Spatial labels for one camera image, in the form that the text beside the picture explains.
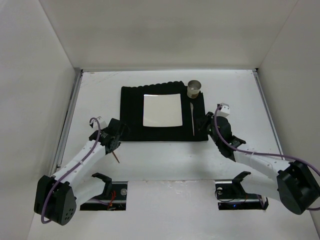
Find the silver knife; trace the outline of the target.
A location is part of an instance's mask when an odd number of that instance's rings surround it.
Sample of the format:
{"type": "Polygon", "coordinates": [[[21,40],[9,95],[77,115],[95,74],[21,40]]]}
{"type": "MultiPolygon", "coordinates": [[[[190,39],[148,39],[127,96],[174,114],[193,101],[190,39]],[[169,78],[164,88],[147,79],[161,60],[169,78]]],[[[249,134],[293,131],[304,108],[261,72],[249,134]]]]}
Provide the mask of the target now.
{"type": "Polygon", "coordinates": [[[194,105],[192,102],[190,102],[190,112],[191,112],[192,135],[195,136],[194,105]]]}

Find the black cloth placemat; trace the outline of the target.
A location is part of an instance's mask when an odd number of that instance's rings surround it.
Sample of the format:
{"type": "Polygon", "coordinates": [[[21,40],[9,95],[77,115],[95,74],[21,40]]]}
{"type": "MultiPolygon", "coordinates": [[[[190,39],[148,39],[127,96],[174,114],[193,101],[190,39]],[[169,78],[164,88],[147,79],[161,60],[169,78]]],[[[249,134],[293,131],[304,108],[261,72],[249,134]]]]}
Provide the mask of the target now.
{"type": "Polygon", "coordinates": [[[196,129],[196,120],[205,116],[205,101],[202,92],[197,98],[187,96],[187,86],[182,81],[169,81],[144,86],[123,86],[120,97],[120,120],[127,124],[129,133],[123,142],[203,142],[208,140],[206,133],[196,129]],[[182,126],[145,127],[143,126],[144,95],[180,94],[182,107],[182,126]],[[190,102],[193,104],[194,130],[190,102]]]}

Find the silver metal cup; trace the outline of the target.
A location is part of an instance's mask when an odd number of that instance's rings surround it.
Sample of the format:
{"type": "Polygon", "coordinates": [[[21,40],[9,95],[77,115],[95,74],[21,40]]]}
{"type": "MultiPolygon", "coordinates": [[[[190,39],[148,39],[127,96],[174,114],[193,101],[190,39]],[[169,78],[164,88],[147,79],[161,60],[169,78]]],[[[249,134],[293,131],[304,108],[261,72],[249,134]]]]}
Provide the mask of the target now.
{"type": "Polygon", "coordinates": [[[191,99],[195,99],[198,97],[200,90],[202,88],[202,84],[198,80],[190,80],[187,83],[187,96],[191,99]]]}

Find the white square plate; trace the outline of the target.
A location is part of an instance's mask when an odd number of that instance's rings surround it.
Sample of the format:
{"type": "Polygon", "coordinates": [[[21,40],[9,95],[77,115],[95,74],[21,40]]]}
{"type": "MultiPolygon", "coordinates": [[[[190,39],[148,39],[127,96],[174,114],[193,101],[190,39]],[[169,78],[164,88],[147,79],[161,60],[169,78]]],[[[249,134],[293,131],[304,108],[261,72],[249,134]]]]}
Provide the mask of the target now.
{"type": "Polygon", "coordinates": [[[144,127],[169,128],[183,125],[182,101],[178,94],[145,94],[143,96],[144,127]]]}

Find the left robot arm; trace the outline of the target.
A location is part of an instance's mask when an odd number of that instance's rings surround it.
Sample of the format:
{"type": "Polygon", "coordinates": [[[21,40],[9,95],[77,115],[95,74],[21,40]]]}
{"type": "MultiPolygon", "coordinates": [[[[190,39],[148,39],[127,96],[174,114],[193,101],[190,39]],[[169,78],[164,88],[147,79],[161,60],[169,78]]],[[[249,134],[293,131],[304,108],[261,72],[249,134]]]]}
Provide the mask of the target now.
{"type": "Polygon", "coordinates": [[[76,210],[124,211],[127,206],[127,182],[91,168],[121,145],[128,126],[112,118],[109,123],[92,117],[89,124],[95,131],[76,156],[52,175],[43,175],[37,182],[34,212],[42,224],[54,222],[64,226],[76,210]]]}

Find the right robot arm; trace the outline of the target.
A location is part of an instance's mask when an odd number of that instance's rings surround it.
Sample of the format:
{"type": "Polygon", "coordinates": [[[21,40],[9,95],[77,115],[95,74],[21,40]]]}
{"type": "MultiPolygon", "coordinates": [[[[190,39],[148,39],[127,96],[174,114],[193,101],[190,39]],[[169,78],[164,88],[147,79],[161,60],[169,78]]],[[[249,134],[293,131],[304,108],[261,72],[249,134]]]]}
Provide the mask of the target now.
{"type": "Polygon", "coordinates": [[[297,157],[250,149],[244,140],[233,135],[228,119],[216,113],[208,112],[198,118],[196,129],[211,137],[222,156],[266,176],[266,180],[254,180],[249,178],[249,171],[238,174],[232,180],[238,195],[272,198],[296,215],[318,210],[311,207],[320,197],[320,185],[313,176],[313,172],[319,173],[316,167],[297,157]]]}

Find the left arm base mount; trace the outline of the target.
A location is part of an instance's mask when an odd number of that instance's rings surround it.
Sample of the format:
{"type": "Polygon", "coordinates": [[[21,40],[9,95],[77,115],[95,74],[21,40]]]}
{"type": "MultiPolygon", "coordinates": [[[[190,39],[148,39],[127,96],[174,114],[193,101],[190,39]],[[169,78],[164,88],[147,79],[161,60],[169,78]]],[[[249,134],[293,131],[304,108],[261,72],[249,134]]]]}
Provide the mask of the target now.
{"type": "Polygon", "coordinates": [[[112,181],[101,173],[94,173],[94,179],[104,183],[101,194],[94,196],[80,206],[81,211],[125,211],[127,205],[128,182],[112,181]]]}

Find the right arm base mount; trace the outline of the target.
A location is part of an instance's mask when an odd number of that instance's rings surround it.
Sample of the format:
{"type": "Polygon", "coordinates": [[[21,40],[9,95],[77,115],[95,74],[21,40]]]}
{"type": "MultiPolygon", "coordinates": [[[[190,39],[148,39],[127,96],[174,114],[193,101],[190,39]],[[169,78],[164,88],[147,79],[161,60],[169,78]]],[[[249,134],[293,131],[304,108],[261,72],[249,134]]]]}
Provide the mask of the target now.
{"type": "Polygon", "coordinates": [[[262,210],[269,206],[267,197],[259,194],[247,193],[241,183],[251,173],[243,171],[233,179],[215,181],[214,195],[217,199],[218,209],[221,211],[233,210],[262,210]]]}

